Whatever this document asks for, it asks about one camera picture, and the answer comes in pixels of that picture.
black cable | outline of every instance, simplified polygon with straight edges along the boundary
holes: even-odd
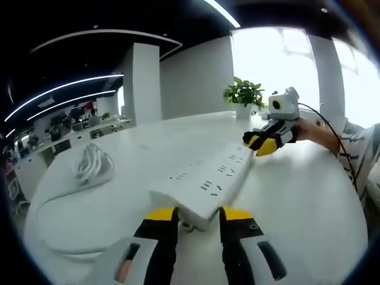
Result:
[[[330,123],[317,111],[317,110],[314,110],[313,108],[311,108],[310,106],[306,105],[306,104],[303,104],[303,103],[298,103],[298,105],[302,105],[302,106],[305,106],[307,108],[309,108],[311,111],[313,111],[314,113],[316,113],[318,116],[320,116],[322,118],[323,121],[325,121],[325,123],[329,126],[329,128],[332,130],[332,132],[334,133],[335,137],[337,138],[341,148],[343,149],[344,151],[344,154],[346,155],[347,157],[347,161],[349,162],[349,165],[350,165],[350,169],[351,169],[351,174],[352,174],[352,178],[354,180],[354,186],[355,186],[355,190],[356,190],[356,193],[358,193],[357,191],[357,185],[356,185],[356,175],[355,175],[355,171],[354,171],[354,168],[352,167],[352,164],[351,164],[351,160],[350,160],[350,157],[349,157],[349,154],[347,153],[346,149],[344,148],[344,145],[342,144],[341,140],[340,140],[340,137],[337,135],[337,133],[334,131],[334,129],[332,128],[332,126],[330,125]]]

green plant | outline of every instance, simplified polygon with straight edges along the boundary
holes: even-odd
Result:
[[[109,119],[109,118],[110,118],[110,113],[109,113],[109,112],[104,113],[104,114],[102,115],[102,120],[106,120],[106,119]]]
[[[229,85],[223,92],[225,101],[243,104],[244,107],[247,107],[248,104],[253,104],[258,106],[259,110],[264,107],[261,94],[264,89],[260,89],[261,84],[253,84],[248,80],[243,81],[238,77],[234,77],[234,82],[233,85]]]

white camera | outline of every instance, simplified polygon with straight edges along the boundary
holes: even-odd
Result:
[[[271,119],[294,120],[299,117],[299,95],[293,87],[289,87],[282,95],[270,96],[269,112]]]

white pot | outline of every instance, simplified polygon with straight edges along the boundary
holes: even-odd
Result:
[[[236,119],[239,120],[250,120],[252,113],[252,104],[248,104],[244,107],[243,104],[234,104],[236,111]]]

office desk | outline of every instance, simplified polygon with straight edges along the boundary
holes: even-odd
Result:
[[[80,148],[54,160],[33,197],[24,229],[32,257],[54,283],[75,283],[91,269],[53,250],[106,247],[133,235],[152,209],[150,183],[225,141],[241,143],[260,118],[236,121],[233,112],[167,120],[94,140],[114,159],[115,178],[57,199],[74,187],[70,165]],[[365,217],[345,171],[326,149],[308,141],[253,158],[233,206],[249,210],[264,233],[299,251],[317,281],[341,281],[367,245]],[[172,284],[227,284],[218,225],[180,233]]]

